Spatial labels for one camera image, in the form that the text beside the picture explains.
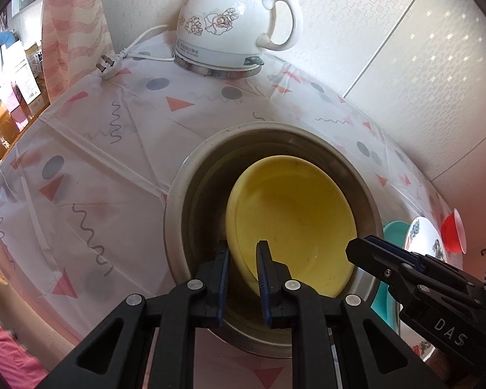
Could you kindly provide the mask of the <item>red plastic bowl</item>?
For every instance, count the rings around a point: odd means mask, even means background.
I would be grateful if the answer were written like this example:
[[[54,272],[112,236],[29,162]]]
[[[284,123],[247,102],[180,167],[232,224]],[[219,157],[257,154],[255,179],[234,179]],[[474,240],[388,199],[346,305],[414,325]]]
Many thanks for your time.
[[[444,248],[452,254],[465,254],[467,252],[467,240],[464,224],[458,209],[453,209],[441,225],[441,235]]]

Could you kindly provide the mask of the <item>patterned white tablecloth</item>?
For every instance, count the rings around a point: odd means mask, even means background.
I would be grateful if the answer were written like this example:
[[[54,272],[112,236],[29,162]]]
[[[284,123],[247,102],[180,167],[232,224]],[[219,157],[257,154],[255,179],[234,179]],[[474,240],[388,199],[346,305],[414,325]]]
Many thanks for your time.
[[[267,55],[255,77],[223,81],[168,61],[175,36],[142,41],[109,80],[90,74],[49,106],[0,164],[0,268],[71,343],[132,293],[168,292],[169,188],[205,139],[251,121],[306,129],[364,179],[381,221],[449,207],[410,158],[339,94]]]

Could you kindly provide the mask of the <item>white paper box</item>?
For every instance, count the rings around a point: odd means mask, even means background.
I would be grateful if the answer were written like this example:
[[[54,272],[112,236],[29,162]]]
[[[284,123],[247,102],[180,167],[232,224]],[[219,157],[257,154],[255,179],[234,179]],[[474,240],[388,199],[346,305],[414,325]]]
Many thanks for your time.
[[[2,51],[2,82],[12,88],[19,89],[27,104],[32,103],[41,91],[29,65],[27,55],[21,41],[6,47]]]

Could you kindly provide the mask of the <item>stainless steel bowl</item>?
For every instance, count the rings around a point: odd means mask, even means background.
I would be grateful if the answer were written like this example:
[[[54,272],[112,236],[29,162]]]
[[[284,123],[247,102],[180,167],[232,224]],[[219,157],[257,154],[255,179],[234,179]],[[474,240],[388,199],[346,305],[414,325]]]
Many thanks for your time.
[[[171,274],[184,283],[211,261],[219,243],[231,253],[226,310],[216,335],[246,352],[291,355],[290,332],[267,326],[260,305],[256,248],[266,242],[290,276],[318,293],[365,302],[379,282],[352,265],[346,246],[383,232],[376,203],[337,148],[293,125],[236,125],[201,143],[169,192],[164,241]]]

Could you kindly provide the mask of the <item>yellow plastic bowl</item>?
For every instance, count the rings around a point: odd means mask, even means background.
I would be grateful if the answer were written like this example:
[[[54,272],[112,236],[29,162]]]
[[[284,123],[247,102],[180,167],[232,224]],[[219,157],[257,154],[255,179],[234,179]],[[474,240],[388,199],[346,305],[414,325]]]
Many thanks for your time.
[[[333,179],[304,159],[268,156],[246,168],[232,187],[225,223],[232,258],[253,292],[260,241],[294,279],[331,298],[354,272],[345,254],[357,236],[350,205]]]

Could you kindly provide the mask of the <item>small white floral plate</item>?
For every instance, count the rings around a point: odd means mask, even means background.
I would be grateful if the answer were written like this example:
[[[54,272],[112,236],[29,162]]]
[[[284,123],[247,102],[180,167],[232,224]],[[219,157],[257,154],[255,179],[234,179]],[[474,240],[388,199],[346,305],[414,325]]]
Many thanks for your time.
[[[401,321],[399,335],[411,350],[424,362],[434,353],[434,346]]]

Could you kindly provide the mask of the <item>large white dragon plate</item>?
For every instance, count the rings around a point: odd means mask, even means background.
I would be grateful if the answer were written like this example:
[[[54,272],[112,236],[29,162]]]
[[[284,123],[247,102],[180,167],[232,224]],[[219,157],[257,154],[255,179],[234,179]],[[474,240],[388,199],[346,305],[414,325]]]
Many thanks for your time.
[[[429,219],[422,216],[416,217],[412,221],[406,233],[404,249],[446,261],[445,249],[439,232]]]

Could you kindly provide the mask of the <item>white ceramic electric kettle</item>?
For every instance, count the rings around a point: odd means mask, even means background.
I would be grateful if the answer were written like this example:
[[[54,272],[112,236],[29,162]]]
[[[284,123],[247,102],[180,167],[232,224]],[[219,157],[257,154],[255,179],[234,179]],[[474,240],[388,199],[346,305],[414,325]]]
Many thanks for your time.
[[[276,8],[284,3],[292,25],[281,44],[272,41]],[[303,18],[297,0],[185,0],[176,29],[174,62],[205,77],[253,77],[265,51],[285,51],[300,38]]]

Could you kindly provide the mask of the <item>pink striped curtain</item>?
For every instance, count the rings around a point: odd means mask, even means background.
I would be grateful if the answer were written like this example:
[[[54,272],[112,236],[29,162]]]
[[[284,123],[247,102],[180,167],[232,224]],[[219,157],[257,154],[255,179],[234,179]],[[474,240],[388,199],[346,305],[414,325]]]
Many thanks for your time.
[[[43,77],[55,101],[113,52],[101,0],[43,0]]]

